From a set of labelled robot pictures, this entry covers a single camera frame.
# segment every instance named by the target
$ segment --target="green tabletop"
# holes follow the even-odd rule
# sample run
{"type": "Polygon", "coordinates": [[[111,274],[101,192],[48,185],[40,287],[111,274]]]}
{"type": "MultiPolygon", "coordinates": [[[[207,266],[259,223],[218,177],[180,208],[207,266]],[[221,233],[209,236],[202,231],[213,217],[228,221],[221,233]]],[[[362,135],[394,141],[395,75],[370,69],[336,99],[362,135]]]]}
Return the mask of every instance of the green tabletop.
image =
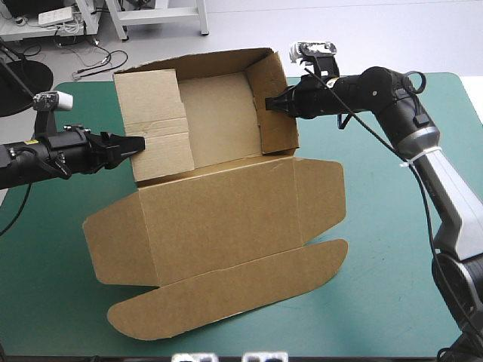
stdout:
{"type": "MultiPolygon", "coordinates": [[[[65,83],[75,97],[58,124],[123,133],[111,82],[65,83]]],[[[429,74],[422,101],[441,145],[483,195],[483,134],[459,78],[429,74]]],[[[374,117],[363,118],[376,129],[374,117]]],[[[339,274],[303,296],[240,314],[173,339],[141,342],[118,333],[107,309],[148,288],[106,286],[95,276],[82,233],[85,217],[135,191],[130,165],[35,184],[17,224],[0,238],[0,339],[9,354],[171,355],[180,351],[285,350],[299,356],[431,356],[458,329],[432,282],[423,205],[408,169],[352,121],[299,121],[297,155],[339,161],[345,220],[318,241],[345,238],[339,274]]],[[[8,192],[0,225],[16,212],[24,187],[8,192]]]]}

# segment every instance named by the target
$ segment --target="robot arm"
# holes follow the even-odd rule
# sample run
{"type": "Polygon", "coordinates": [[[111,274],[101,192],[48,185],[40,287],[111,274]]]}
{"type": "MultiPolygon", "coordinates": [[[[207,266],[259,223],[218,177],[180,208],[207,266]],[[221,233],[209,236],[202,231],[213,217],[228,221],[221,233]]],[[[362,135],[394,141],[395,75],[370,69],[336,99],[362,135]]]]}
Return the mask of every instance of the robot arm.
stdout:
{"type": "Polygon", "coordinates": [[[440,252],[438,260],[433,261],[433,277],[463,332],[444,354],[444,360],[481,358],[483,204],[438,145],[439,130],[417,97],[424,91],[426,79],[418,72],[421,86],[416,89],[409,79],[415,72],[401,74],[381,67],[340,77],[335,53],[334,45],[328,42],[296,43],[291,59],[313,65],[314,72],[304,75],[299,84],[278,97],[267,98],[266,108],[300,118],[338,115],[339,128],[344,128],[351,118],[349,114],[342,121],[342,114],[347,113],[343,103],[353,112],[370,111],[375,115],[397,154],[415,167],[441,217],[434,240],[440,252]]]}
{"type": "Polygon", "coordinates": [[[72,96],[61,92],[33,97],[37,118],[32,140],[0,145],[0,189],[112,169],[144,150],[142,137],[96,135],[80,124],[58,132],[54,110],[70,110],[72,104],[72,96]]]}

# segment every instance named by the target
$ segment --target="box side wall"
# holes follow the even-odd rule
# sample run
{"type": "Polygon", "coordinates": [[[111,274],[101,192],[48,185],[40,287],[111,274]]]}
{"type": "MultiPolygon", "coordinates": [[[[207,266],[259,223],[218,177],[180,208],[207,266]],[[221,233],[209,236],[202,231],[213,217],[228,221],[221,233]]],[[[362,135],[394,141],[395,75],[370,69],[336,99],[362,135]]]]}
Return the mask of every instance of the box side wall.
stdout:
{"type": "Polygon", "coordinates": [[[295,118],[265,109],[265,98],[275,97],[287,87],[278,54],[270,54],[245,73],[254,94],[263,153],[296,149],[299,145],[295,118]]]}
{"type": "Polygon", "coordinates": [[[261,155],[253,94],[243,72],[179,82],[195,168],[261,155]]]}
{"type": "Polygon", "coordinates": [[[178,80],[207,78],[237,73],[273,53],[269,48],[238,49],[206,54],[190,54],[122,70],[118,74],[145,72],[158,69],[176,69],[178,80]]]}
{"type": "Polygon", "coordinates": [[[140,190],[162,285],[303,245],[291,158],[140,190]]]}

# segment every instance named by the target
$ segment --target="open cardboard box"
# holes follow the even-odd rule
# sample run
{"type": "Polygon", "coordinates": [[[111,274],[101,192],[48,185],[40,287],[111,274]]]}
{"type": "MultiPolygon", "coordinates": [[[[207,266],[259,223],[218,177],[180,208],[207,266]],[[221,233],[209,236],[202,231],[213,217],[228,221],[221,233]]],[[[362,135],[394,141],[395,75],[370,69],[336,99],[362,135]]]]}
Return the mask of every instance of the open cardboard box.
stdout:
{"type": "Polygon", "coordinates": [[[345,216],[343,169],[295,158],[297,125],[265,110],[287,86],[270,49],[196,54],[118,72],[138,191],[88,217],[97,278],[156,290],[111,307],[137,339],[175,336],[314,290],[345,241],[304,246],[345,216]]]}

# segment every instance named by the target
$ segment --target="cable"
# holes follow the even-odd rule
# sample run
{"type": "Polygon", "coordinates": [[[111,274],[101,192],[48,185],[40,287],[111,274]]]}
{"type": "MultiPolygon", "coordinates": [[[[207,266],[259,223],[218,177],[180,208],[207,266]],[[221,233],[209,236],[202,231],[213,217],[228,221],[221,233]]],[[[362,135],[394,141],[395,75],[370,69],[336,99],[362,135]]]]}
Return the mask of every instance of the cable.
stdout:
{"type": "Polygon", "coordinates": [[[129,54],[126,53],[125,51],[120,51],[120,50],[117,50],[117,51],[108,51],[102,47],[100,47],[99,45],[95,45],[96,47],[98,47],[99,49],[102,49],[104,51],[107,51],[108,52],[108,55],[106,58],[104,58],[105,62],[103,64],[100,64],[99,66],[93,66],[91,68],[87,68],[87,69],[80,69],[78,70],[77,72],[74,72],[72,74],[72,78],[74,79],[74,81],[80,81],[81,79],[83,78],[87,78],[87,77],[90,77],[92,75],[97,75],[97,74],[100,74],[100,73],[104,73],[104,72],[110,72],[112,70],[115,70],[115,69],[118,69],[118,68],[121,68],[124,64],[126,64],[129,60],[129,54]],[[112,60],[112,55],[113,54],[116,54],[116,53],[122,53],[125,55],[125,59],[120,63],[118,64],[117,66],[112,66],[111,64],[111,67],[110,68],[107,68],[107,69],[101,69],[101,70],[98,70],[98,71],[95,71],[95,72],[90,72],[92,70],[95,70],[95,69],[99,69],[99,68],[102,68],[104,66],[106,66],[108,63],[111,63],[111,60],[112,60]]]}
{"type": "MultiPolygon", "coordinates": [[[[364,123],[363,120],[361,120],[360,117],[358,117],[354,111],[351,110],[351,108],[346,105],[344,103],[343,100],[340,99],[340,97],[332,90],[332,88],[328,87],[327,84],[324,82],[324,80],[320,77],[318,77],[317,75],[315,75],[312,71],[310,71],[310,69],[308,68],[305,68],[304,69],[307,73],[309,73],[313,78],[317,79],[327,90],[329,90],[329,92],[337,99],[337,101],[346,109],[346,111],[365,129],[367,130],[370,134],[372,134],[380,143],[382,143],[392,154],[394,154],[396,157],[398,157],[399,159],[401,159],[402,161],[407,161],[404,157],[402,157],[393,147],[391,147],[390,144],[388,144],[385,140],[383,140],[374,130],[372,130],[369,126],[366,125],[366,123],[364,123]]],[[[426,214],[426,224],[427,224],[427,228],[428,228],[428,236],[429,236],[429,246],[431,247],[431,253],[432,253],[432,256],[433,256],[433,259],[434,259],[434,262],[435,262],[435,265],[436,265],[436,268],[438,269],[438,272],[439,274],[441,275],[441,278],[445,284],[445,286],[447,287],[447,289],[449,290],[451,296],[454,298],[459,310],[461,310],[463,316],[465,317],[466,319],[466,322],[468,323],[468,325],[471,326],[471,328],[474,329],[475,331],[475,334],[480,337],[481,339],[483,339],[483,334],[481,333],[481,331],[478,330],[478,328],[476,328],[476,326],[474,325],[474,323],[471,321],[471,319],[469,318],[469,315],[466,313],[464,307],[461,305],[461,302],[460,300],[457,298],[456,296],[456,293],[453,291],[453,288],[451,288],[451,285],[449,284],[448,282],[448,279],[446,278],[445,276],[445,273],[443,272],[443,269],[441,267],[441,264],[438,260],[438,254],[436,253],[436,248],[435,248],[435,245],[434,245],[434,237],[433,237],[433,234],[432,234],[432,223],[431,223],[431,211],[429,209],[429,204],[428,204],[428,199],[426,197],[426,189],[424,188],[424,184],[423,184],[423,181],[421,180],[421,177],[419,175],[419,173],[416,171],[416,169],[414,168],[414,166],[412,164],[409,165],[409,169],[411,170],[412,174],[414,175],[414,178],[416,179],[417,181],[417,184],[420,188],[420,192],[421,192],[421,197],[423,198],[423,204],[424,204],[424,210],[425,210],[425,214],[426,214]]]]}
{"type": "Polygon", "coordinates": [[[23,196],[23,200],[22,200],[22,204],[20,204],[20,207],[17,211],[17,214],[14,216],[14,218],[8,223],[7,226],[5,226],[5,228],[3,230],[0,231],[0,236],[2,236],[5,232],[7,232],[13,225],[14,223],[18,220],[18,218],[20,217],[20,214],[22,213],[23,211],[23,208],[25,207],[25,204],[27,203],[27,200],[29,199],[29,195],[30,195],[30,190],[32,189],[32,184],[30,183],[28,186],[27,186],[27,190],[25,192],[25,196],[23,196]]]}
{"type": "Polygon", "coordinates": [[[36,44],[30,45],[29,47],[25,48],[25,50],[23,50],[19,53],[21,53],[24,57],[34,57],[35,55],[39,55],[41,51],[42,51],[42,44],[37,42],[36,44]],[[32,54],[27,54],[27,51],[29,51],[30,49],[33,49],[35,47],[38,47],[37,51],[33,52],[32,54]]]}

